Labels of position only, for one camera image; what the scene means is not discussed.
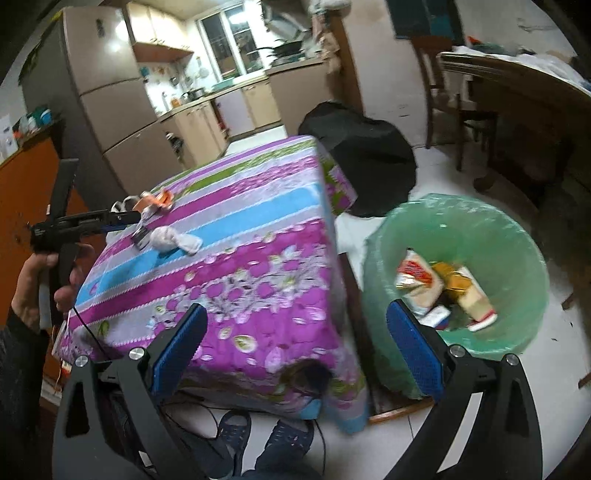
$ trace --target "refrigerator door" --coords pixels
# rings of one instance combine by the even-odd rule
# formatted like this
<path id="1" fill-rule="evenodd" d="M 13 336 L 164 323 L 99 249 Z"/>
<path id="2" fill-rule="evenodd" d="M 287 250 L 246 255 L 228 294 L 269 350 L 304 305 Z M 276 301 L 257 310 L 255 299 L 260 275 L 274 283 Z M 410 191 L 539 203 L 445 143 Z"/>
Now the refrigerator door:
<path id="1" fill-rule="evenodd" d="M 105 158 L 128 195 L 139 195 L 182 171 L 159 122 L 140 130 L 105 152 Z"/>
<path id="2" fill-rule="evenodd" d="M 123 12 L 112 7 L 63 11 L 70 71 L 78 94 L 140 77 Z"/>
<path id="3" fill-rule="evenodd" d="M 141 80 L 127 80 L 80 97 L 101 152 L 156 121 Z"/>

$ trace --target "metal screw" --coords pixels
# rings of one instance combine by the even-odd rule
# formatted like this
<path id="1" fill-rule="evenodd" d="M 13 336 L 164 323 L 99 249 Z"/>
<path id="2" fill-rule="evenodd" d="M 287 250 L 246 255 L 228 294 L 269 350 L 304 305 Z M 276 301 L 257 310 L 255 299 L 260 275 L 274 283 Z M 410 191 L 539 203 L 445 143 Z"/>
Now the metal screw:
<path id="1" fill-rule="evenodd" d="M 466 349 L 462 345 L 452 345 L 449 348 L 449 352 L 456 358 L 462 358 L 466 355 Z"/>
<path id="2" fill-rule="evenodd" d="M 507 360 L 507 363 L 512 367 L 519 365 L 519 357 L 514 353 L 509 353 L 505 357 L 505 360 Z"/>
<path id="3" fill-rule="evenodd" d="M 146 350 L 144 350 L 140 346 L 137 346 L 129 351 L 129 358 L 131 358 L 132 360 L 139 360 L 144 356 L 145 353 Z"/>
<path id="4" fill-rule="evenodd" d="M 74 363 L 77 367 L 83 367 L 88 363 L 88 357 L 86 355 L 80 355 Z"/>

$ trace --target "trash can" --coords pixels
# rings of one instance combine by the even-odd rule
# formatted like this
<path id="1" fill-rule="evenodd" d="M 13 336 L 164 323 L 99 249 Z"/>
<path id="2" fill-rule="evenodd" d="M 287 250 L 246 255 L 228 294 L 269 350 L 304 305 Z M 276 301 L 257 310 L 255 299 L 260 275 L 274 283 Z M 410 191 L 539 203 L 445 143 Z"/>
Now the trash can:
<path id="1" fill-rule="evenodd" d="M 380 381 L 409 398 L 421 398 L 413 376 L 386 326 L 386 309 L 401 297 L 395 276 L 407 248 L 428 262 L 468 267 L 498 313 L 478 331 L 459 327 L 439 334 L 472 355 L 499 360 L 521 353 L 535 337 L 548 303 L 548 272 L 529 234 L 508 215 L 480 200 L 429 194 L 403 203 L 367 241 L 363 265 L 363 313 L 375 348 Z M 467 317 L 454 309 L 450 325 Z"/>

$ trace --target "hand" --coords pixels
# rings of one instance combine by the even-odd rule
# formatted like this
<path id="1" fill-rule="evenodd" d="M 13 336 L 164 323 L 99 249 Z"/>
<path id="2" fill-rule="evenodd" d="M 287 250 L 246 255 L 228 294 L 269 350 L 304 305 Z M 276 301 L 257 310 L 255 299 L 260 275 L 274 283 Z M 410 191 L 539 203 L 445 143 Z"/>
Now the hand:
<path id="1" fill-rule="evenodd" d="M 90 245 L 80 244 L 78 258 L 90 257 L 95 250 Z M 34 332 L 39 327 L 39 275 L 57 265 L 58 254 L 32 254 L 22 266 L 18 276 L 17 289 L 12 298 L 14 313 Z M 67 313 L 75 304 L 78 290 L 84 282 L 85 275 L 78 266 L 70 273 L 70 284 L 60 288 L 54 295 L 57 309 Z"/>

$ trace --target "kitchen utensil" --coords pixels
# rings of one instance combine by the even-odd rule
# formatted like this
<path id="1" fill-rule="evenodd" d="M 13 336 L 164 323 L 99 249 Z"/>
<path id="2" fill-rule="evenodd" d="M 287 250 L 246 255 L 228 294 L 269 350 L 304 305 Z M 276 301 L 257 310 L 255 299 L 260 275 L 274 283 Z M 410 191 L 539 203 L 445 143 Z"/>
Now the kitchen utensil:
<path id="1" fill-rule="evenodd" d="M 295 55 L 301 50 L 301 40 L 285 42 L 277 47 L 260 47 L 257 50 L 272 50 L 275 57 Z"/>

